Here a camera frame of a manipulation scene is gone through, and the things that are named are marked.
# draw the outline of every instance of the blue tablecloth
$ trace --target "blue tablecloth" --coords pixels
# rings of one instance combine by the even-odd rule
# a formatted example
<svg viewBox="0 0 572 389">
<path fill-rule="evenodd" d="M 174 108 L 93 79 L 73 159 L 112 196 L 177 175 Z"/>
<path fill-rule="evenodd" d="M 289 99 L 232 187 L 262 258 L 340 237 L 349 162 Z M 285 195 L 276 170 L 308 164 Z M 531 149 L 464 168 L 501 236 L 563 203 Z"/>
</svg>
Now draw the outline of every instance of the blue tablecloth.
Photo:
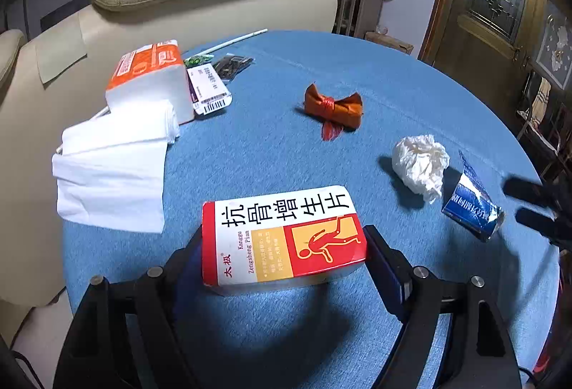
<svg viewBox="0 0 572 389">
<path fill-rule="evenodd" d="M 558 251 L 515 222 L 519 203 L 501 192 L 509 173 L 538 179 L 501 121 L 439 71 L 364 40 L 278 31 L 219 53 L 227 52 L 256 61 L 230 84 L 230 107 L 182 126 L 181 138 L 170 146 L 164 232 L 65 223 L 64 267 L 73 310 L 92 275 L 130 280 L 164 264 L 201 224 L 204 201 L 342 184 L 362 225 L 375 224 L 411 264 L 453 281 L 480 275 L 492 285 L 518 362 L 533 367 L 556 303 Z M 323 142 L 321 124 L 301 112 L 311 82 L 335 98 L 358 91 L 364 102 L 361 127 Z M 391 170 L 395 143 L 427 133 L 444 144 L 460 172 L 462 149 L 493 201 L 507 212 L 489 243 L 443 215 L 440 201 L 423 203 Z M 447 321 L 440 318 L 421 388 L 433 384 Z M 237 297 L 199 290 L 176 324 L 205 388 L 369 388 L 399 327 L 364 266 L 311 288 Z"/>
</svg>

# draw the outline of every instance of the metal bolt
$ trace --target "metal bolt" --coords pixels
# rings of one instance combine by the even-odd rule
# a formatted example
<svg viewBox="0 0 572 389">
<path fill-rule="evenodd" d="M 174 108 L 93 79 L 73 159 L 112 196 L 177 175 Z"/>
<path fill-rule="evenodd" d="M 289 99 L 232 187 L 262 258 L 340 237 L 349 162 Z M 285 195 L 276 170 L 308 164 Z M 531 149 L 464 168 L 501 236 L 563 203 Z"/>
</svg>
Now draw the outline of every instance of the metal bolt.
<svg viewBox="0 0 572 389">
<path fill-rule="evenodd" d="M 159 277 L 163 274 L 163 269 L 161 266 L 152 266 L 147 270 L 147 276 L 149 277 Z"/>
<path fill-rule="evenodd" d="M 429 276 L 429 270 L 425 268 L 425 266 L 416 266 L 413 269 L 413 274 L 417 277 L 420 277 L 421 279 L 424 279 Z"/>
<path fill-rule="evenodd" d="M 482 279 L 480 276 L 473 276 L 471 278 L 471 282 L 477 287 L 484 286 L 484 279 Z"/>
<path fill-rule="evenodd" d="M 101 275 L 92 276 L 92 278 L 89 280 L 89 283 L 92 286 L 99 286 L 102 282 L 104 282 L 104 277 Z"/>
</svg>

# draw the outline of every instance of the white stick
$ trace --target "white stick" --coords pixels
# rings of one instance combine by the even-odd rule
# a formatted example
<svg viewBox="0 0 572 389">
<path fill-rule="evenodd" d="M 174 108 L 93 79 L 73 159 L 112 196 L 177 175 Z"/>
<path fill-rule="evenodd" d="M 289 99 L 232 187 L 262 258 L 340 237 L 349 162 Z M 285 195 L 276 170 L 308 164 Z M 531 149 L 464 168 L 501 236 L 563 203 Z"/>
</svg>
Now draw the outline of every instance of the white stick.
<svg viewBox="0 0 572 389">
<path fill-rule="evenodd" d="M 250 33 L 250 34 L 245 34 L 245 35 L 237 37 L 235 39 L 227 40 L 226 42 L 215 45 L 214 47 L 211 47 L 211 48 L 207 48 L 206 50 L 203 50 L 202 52 L 199 52 L 198 54 L 194 54 L 193 56 L 209 54 L 209 53 L 214 52 L 216 50 L 220 50 L 221 48 L 227 47 L 227 45 L 232 45 L 236 42 L 240 42 L 241 40 L 248 39 L 248 38 L 254 37 L 254 36 L 258 36 L 258 34 L 264 34 L 267 31 L 268 31 L 268 29 L 262 29 L 262 30 L 255 31 L 255 32 Z M 93 119 L 99 118 L 100 116 L 105 115 L 108 111 L 109 111 L 109 107 L 105 107 L 103 110 L 99 110 L 99 112 L 95 113 L 95 115 L 93 115 L 89 120 L 91 121 Z M 57 149 L 55 149 L 55 152 L 56 153 L 62 153 L 62 146 L 60 145 Z"/>
</svg>

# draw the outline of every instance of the leather sofa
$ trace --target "leather sofa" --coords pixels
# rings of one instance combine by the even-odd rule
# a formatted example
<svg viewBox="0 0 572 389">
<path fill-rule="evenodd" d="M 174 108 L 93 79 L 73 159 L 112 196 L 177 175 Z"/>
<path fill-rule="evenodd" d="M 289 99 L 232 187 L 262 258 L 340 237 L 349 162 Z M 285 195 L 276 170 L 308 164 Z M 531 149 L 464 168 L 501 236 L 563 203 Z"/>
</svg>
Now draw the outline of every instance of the leather sofa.
<svg viewBox="0 0 572 389">
<path fill-rule="evenodd" d="M 185 51 L 263 28 L 331 31 L 336 7 L 336 0 L 92 0 L 26 44 L 19 31 L 0 35 L 0 299 L 45 305 L 64 287 L 51 156 L 65 128 L 105 106 L 121 55 L 168 39 Z"/>
</svg>

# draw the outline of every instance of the chair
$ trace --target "chair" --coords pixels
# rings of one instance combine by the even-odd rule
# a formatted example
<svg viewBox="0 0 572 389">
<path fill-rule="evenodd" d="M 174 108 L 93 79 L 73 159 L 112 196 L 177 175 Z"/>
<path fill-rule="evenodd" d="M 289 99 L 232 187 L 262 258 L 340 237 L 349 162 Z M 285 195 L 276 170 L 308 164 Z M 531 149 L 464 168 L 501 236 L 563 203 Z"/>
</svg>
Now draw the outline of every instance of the chair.
<svg viewBox="0 0 572 389">
<path fill-rule="evenodd" d="M 517 116 L 524 124 L 517 140 L 526 135 L 548 159 L 540 176 L 544 178 L 553 163 L 562 158 L 572 134 L 572 112 L 561 102 L 561 94 L 536 71 L 530 71 L 523 89 Z"/>
<path fill-rule="evenodd" d="M 27 44 L 0 35 L 0 299 L 48 303 L 64 287 L 51 156 L 62 131 L 105 106 L 124 53 L 181 51 L 256 30 L 331 32 L 337 0 L 92 0 Z"/>
</svg>

